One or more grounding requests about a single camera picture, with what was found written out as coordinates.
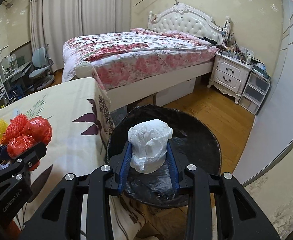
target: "metal screw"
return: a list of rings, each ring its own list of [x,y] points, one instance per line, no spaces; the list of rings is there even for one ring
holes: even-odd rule
[[[67,175],[65,176],[65,179],[66,179],[66,180],[72,180],[72,179],[74,179],[74,175],[73,175],[72,173],[69,173],[69,174],[67,174]]]
[[[232,174],[230,172],[226,172],[223,174],[223,176],[226,178],[226,179],[232,179]]]
[[[101,171],[109,171],[111,169],[111,167],[109,165],[103,165],[101,167]]]
[[[189,164],[187,166],[187,168],[188,168],[189,171],[195,171],[197,169],[197,166],[195,166],[194,164]]]

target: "pink floral bed sheet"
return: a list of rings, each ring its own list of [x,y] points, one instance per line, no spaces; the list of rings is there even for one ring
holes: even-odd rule
[[[80,66],[92,68],[91,76],[110,90],[147,77],[198,65],[219,50],[182,32],[155,33],[132,29],[70,39],[63,46],[62,82],[75,76]]]

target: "black plastic bag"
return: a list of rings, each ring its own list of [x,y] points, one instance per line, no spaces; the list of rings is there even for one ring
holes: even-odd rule
[[[106,161],[121,154],[128,130],[138,123],[160,119],[173,129],[172,142],[190,163],[211,174],[220,174],[221,150],[214,134],[195,117],[176,109],[147,105],[134,108],[114,129],[107,146]],[[130,167],[125,195],[157,208],[188,204],[188,196],[175,196],[166,162],[155,172],[142,174]]]

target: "drawer handle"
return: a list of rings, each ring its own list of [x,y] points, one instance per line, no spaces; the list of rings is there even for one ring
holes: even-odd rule
[[[234,71],[231,68],[226,68],[226,71],[231,70],[232,74],[234,74]]]
[[[226,82],[231,82],[231,79],[226,80],[226,77],[223,77],[223,79],[224,79]]]

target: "white headboard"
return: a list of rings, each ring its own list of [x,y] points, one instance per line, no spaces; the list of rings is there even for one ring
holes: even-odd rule
[[[150,15],[149,19],[153,19],[152,12]],[[226,21],[230,22],[230,17],[226,17]],[[178,3],[158,14],[155,20],[149,21],[149,29],[157,33],[179,31],[222,43],[222,28],[214,23],[213,18],[184,3]]]

